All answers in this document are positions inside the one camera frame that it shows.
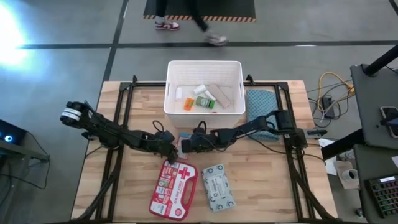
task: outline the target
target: yellow cable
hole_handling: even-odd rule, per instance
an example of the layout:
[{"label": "yellow cable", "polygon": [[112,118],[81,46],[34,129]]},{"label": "yellow cable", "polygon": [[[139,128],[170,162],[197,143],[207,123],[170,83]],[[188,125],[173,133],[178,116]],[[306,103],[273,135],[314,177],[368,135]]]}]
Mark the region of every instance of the yellow cable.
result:
[{"label": "yellow cable", "polygon": [[[320,110],[320,111],[323,111],[323,108],[320,106],[320,100],[321,100],[321,95],[322,95],[322,79],[327,74],[334,75],[336,78],[338,78],[342,82],[342,84],[347,86],[347,89],[349,89],[349,92],[350,92],[348,97],[351,97],[351,96],[355,95],[355,90],[354,90],[354,85],[353,84],[347,83],[339,75],[337,75],[334,72],[325,72],[324,74],[322,74],[319,77],[319,82],[318,82],[319,90],[318,90],[317,107],[318,107],[318,110]],[[337,99],[337,101],[342,101],[342,100],[345,100],[345,99],[347,99],[347,96],[342,96],[341,98]]]}]

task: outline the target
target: yellow striped mat edge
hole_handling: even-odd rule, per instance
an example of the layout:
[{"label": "yellow striped mat edge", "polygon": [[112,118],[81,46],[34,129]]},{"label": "yellow striped mat edge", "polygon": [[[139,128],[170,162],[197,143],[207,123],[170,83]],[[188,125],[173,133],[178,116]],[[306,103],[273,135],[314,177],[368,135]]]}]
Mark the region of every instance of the yellow striped mat edge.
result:
[{"label": "yellow striped mat edge", "polygon": [[[171,20],[192,20],[192,16],[166,16]],[[155,15],[145,15],[144,19],[155,19]],[[252,17],[236,17],[236,16],[203,16],[205,21],[218,21],[218,22],[255,22],[256,18]]]}]

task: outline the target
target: wet wipes package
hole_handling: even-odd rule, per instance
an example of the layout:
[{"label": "wet wipes package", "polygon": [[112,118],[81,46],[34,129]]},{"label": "wet wipes package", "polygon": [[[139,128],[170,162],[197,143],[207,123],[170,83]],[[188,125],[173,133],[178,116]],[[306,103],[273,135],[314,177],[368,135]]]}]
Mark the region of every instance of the wet wipes package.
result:
[{"label": "wet wipes package", "polygon": [[209,200],[210,211],[218,212],[235,206],[223,164],[204,169],[201,176]]}]

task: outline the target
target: blue cloth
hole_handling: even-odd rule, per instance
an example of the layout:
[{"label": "blue cloth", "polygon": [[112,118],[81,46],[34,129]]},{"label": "blue cloth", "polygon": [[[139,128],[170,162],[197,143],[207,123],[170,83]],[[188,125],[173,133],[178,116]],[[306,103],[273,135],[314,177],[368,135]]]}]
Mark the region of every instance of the blue cloth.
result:
[{"label": "blue cloth", "polygon": [[[275,93],[267,90],[247,90],[246,91],[246,119],[252,121],[258,116],[264,116],[271,111],[277,110]],[[277,129],[275,116],[271,116],[267,121],[273,123]],[[259,131],[251,135],[257,140],[277,141],[279,136],[271,134],[268,131]]]}]

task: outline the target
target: gray concrete floor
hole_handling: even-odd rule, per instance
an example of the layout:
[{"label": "gray concrete floor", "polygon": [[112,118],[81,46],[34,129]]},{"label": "gray concrete floor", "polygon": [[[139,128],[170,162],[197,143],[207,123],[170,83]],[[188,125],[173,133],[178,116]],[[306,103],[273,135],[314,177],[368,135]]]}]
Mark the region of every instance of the gray concrete floor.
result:
[{"label": "gray concrete floor", "polygon": [[[0,2],[0,12],[10,15],[7,24],[16,29],[0,35],[0,50],[13,40],[22,40],[18,44],[110,44],[122,2],[5,0]],[[192,21],[181,22],[178,32],[156,32],[153,21],[142,19],[144,5],[145,1],[129,1],[120,43],[202,41]],[[398,35],[398,16],[387,0],[257,0],[256,13],[254,24],[210,25],[231,41],[240,42],[394,40]],[[323,72],[336,72],[349,80],[350,65],[371,63],[391,47],[118,49],[110,80],[131,80],[133,75],[139,80],[165,80],[171,60],[239,60],[244,74],[255,79],[304,80],[307,90],[312,90],[318,88]],[[12,223],[70,218],[87,141],[80,136],[81,131],[63,126],[59,116],[67,101],[88,100],[96,106],[108,56],[109,49],[8,49],[6,57],[0,56],[0,95],[7,96],[1,100],[0,119],[32,132],[52,160],[45,190],[22,184]],[[398,61],[391,66],[398,66]],[[323,85],[337,82],[334,77],[325,77]],[[344,88],[337,89],[332,95],[338,97],[342,91]],[[309,97],[316,98],[317,92]],[[327,137],[342,138],[360,126],[355,98],[351,98],[349,112],[332,122]],[[31,169],[27,180],[42,184],[46,168]],[[360,206],[358,193],[343,190],[334,177],[330,183],[339,217],[360,221],[353,213]],[[4,191],[0,189],[0,198]]]}]

